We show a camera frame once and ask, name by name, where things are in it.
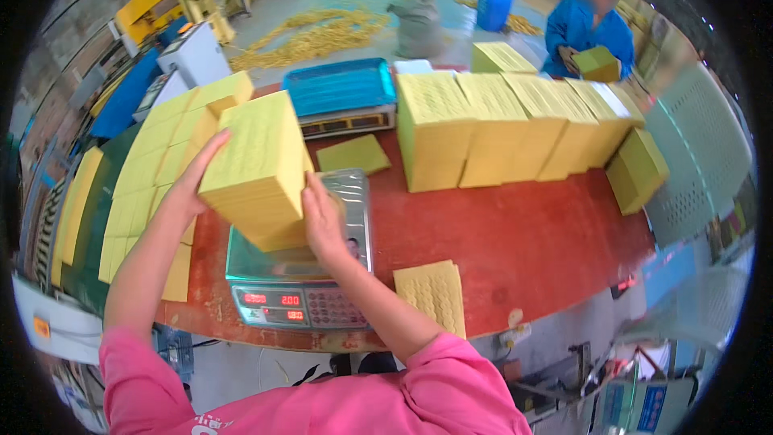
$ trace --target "perforated metal panel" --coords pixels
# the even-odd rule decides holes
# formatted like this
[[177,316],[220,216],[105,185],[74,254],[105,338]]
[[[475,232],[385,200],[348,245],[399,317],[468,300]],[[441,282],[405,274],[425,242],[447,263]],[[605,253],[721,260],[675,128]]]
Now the perforated metal panel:
[[683,72],[647,116],[671,176],[646,206],[661,246],[689,238],[733,204],[751,151],[730,104],[701,63]]
[[615,337],[615,342],[691,341],[719,355],[738,320],[748,280],[745,272],[730,266],[693,275]]

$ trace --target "red table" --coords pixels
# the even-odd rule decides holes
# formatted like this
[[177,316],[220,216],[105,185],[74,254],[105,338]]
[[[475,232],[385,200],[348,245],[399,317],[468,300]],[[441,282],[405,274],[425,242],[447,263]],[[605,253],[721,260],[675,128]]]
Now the red table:
[[[269,86],[256,92],[265,95]],[[643,213],[623,217],[604,170],[567,180],[409,194],[395,132],[376,133],[392,168],[370,176],[376,276],[439,260],[459,266],[469,338],[579,304],[628,278],[654,252]],[[350,137],[312,140],[314,152]],[[318,352],[382,349],[372,331],[293,331],[242,323],[225,280],[229,225],[199,216],[188,302],[162,301],[156,320],[231,342]]]

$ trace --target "pink shirt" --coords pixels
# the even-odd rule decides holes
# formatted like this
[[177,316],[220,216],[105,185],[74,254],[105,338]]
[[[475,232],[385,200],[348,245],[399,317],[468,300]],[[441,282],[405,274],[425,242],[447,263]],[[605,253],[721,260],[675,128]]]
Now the pink shirt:
[[281,435],[531,433],[504,379],[466,341],[441,334],[386,375],[327,378],[277,388],[197,415],[177,374],[120,327],[100,347],[111,433]]

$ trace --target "gray bag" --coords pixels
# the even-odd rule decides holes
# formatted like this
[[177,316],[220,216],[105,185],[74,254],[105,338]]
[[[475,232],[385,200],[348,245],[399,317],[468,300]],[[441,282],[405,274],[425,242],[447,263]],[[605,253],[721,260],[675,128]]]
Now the gray bag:
[[443,51],[443,28],[435,0],[401,0],[390,4],[386,12],[400,17],[396,55],[426,59]]

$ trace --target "hand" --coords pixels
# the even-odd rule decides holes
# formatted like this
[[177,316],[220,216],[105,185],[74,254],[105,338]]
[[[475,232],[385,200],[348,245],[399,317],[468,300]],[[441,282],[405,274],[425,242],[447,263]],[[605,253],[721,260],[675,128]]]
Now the hand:
[[580,75],[580,68],[578,68],[575,61],[572,60],[572,56],[579,53],[580,52],[575,48],[570,48],[568,46],[558,46],[558,54],[564,61],[564,65],[566,66],[566,69],[569,70],[569,73]]
[[231,132],[226,129],[210,138],[204,148],[193,158],[182,176],[169,189],[164,202],[169,198],[174,198],[173,205],[182,209],[184,215],[190,218],[207,211],[207,205],[198,198],[198,185],[201,183],[207,165],[230,137]]
[[306,188],[302,192],[306,221],[306,239],[319,263],[328,270],[336,260],[349,257],[343,239],[341,213],[328,189],[313,172],[306,172]]

